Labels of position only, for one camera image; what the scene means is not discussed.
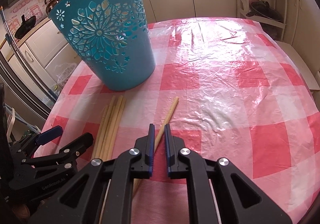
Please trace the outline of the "cream lower kitchen cabinets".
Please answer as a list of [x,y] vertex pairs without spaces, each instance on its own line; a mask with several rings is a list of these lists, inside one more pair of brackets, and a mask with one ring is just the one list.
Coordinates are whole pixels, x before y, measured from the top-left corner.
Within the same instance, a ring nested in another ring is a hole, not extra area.
[[[143,0],[149,35],[151,37],[151,24],[154,22],[194,17],[237,18],[236,1]],[[63,63],[79,64],[83,60],[48,17],[44,0],[7,0],[7,3],[9,7],[5,9],[3,19],[12,33],[7,44],[18,47],[11,52],[9,64],[39,99],[56,101],[54,67]],[[309,4],[312,10],[317,9],[313,0],[288,0],[286,28],[281,40],[293,44],[297,51],[302,49],[302,40],[315,24],[311,13],[301,10],[302,4]],[[15,38],[15,32],[22,23],[22,15],[25,19],[35,15],[36,24],[19,40]]]

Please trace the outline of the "black wok on stove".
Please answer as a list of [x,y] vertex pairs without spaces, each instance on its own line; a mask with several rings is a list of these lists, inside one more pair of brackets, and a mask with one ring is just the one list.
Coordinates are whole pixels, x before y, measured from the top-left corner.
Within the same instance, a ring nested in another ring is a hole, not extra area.
[[21,16],[22,23],[15,32],[15,38],[21,40],[36,24],[36,16],[33,15],[29,19],[25,19],[25,15]]

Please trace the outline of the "metal kettle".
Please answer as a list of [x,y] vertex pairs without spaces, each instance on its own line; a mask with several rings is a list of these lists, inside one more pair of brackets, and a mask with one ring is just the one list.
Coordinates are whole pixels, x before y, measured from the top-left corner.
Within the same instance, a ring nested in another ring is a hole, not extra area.
[[59,3],[59,1],[60,0],[44,0],[47,15],[51,12],[54,6]]

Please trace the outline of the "clear floral plastic container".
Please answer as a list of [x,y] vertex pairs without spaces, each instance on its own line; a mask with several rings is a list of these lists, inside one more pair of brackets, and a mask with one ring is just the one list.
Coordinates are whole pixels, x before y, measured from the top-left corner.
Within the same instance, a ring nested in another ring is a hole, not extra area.
[[65,84],[77,66],[77,63],[63,63],[54,67],[53,76],[55,77],[56,81],[56,90],[59,88],[64,88]]

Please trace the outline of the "lone bamboo chopstick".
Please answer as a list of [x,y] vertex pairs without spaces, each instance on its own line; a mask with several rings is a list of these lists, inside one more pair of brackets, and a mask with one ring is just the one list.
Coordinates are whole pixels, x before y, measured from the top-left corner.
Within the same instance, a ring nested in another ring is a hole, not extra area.
[[[159,130],[159,132],[158,132],[158,134],[157,134],[157,136],[155,138],[154,152],[156,152],[156,150],[157,150],[157,148],[159,146],[159,143],[160,143],[160,141],[162,139],[162,136],[164,134],[164,127],[165,127],[166,124],[169,124],[169,122],[170,122],[170,120],[171,120],[171,118],[172,118],[172,116],[174,114],[174,111],[175,111],[175,109],[176,109],[176,107],[178,105],[178,101],[179,101],[179,98],[175,97],[173,102],[172,102],[172,104],[171,104],[171,106],[170,106],[170,109],[169,109],[169,111],[168,111],[168,113],[167,113],[167,115],[166,115],[166,117],[165,117],[165,119],[164,119],[164,121],[163,121],[163,123],[161,125],[161,128],[160,128],[160,130]],[[135,197],[140,183],[141,183],[141,179],[135,179],[134,180],[134,183],[133,183],[133,197]]]

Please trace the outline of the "blue perforated plastic basket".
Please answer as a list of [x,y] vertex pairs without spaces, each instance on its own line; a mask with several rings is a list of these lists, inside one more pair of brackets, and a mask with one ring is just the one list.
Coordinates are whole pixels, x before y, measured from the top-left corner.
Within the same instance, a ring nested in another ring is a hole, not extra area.
[[153,73],[143,0],[60,0],[48,17],[110,90],[132,89]]

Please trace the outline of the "black pan on rack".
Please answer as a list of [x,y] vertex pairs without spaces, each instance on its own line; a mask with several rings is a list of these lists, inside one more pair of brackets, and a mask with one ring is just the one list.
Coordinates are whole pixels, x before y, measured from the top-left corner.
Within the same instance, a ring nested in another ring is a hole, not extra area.
[[277,22],[282,22],[283,17],[275,9],[271,8],[268,2],[254,1],[250,4],[250,11],[246,14],[247,17],[260,16],[271,19]]

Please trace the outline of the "pink checkered plastic tablecloth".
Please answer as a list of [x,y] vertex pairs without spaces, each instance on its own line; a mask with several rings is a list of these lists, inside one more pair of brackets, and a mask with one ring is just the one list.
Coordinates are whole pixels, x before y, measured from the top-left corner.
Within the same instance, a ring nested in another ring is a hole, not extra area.
[[[110,91],[82,61],[43,127],[60,138],[35,156],[55,154],[90,132],[103,110],[123,95],[125,108],[112,158],[161,127],[175,97],[173,135],[202,157],[226,157],[292,219],[303,217],[319,192],[319,111],[300,73],[257,22],[193,18],[149,25],[156,67],[143,84]],[[185,180],[170,180],[164,140],[152,178],[133,199],[131,223],[189,223]]]

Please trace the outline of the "white storage rack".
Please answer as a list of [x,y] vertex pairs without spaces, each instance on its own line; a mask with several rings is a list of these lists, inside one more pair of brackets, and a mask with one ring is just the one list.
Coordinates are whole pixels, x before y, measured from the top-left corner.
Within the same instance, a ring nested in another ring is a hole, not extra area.
[[282,40],[287,21],[288,0],[237,0],[237,17],[262,24],[274,39]]

